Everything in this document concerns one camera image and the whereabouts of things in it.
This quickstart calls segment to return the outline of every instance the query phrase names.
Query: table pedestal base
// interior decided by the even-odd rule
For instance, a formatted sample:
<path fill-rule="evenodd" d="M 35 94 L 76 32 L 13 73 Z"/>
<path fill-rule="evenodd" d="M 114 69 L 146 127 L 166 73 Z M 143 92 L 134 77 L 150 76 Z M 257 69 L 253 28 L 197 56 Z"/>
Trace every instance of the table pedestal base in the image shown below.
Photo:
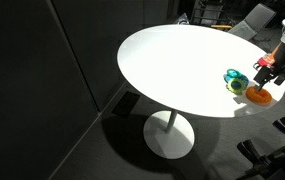
<path fill-rule="evenodd" d="M 144 139 L 157 155 L 167 159 L 185 156 L 193 147 L 194 132 L 190 123 L 177 114 L 173 127 L 167 131 L 170 111 L 160 111 L 151 115 L 144 124 Z"/>

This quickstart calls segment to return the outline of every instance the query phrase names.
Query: black chair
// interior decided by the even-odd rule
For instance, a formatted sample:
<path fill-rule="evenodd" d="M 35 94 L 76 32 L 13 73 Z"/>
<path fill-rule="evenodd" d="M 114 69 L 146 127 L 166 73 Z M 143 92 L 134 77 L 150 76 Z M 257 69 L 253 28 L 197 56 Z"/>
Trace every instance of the black chair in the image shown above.
<path fill-rule="evenodd" d="M 253 39 L 276 15 L 272 9 L 263 4 L 256 5 L 253 10 L 228 32 L 245 40 Z"/>
<path fill-rule="evenodd" d="M 231 19 L 227 18 L 223 8 L 223 0 L 200 0 L 199 5 L 195 5 L 193 8 L 190 23 L 193 25 L 229 30 L 234 24 L 232 24 Z"/>

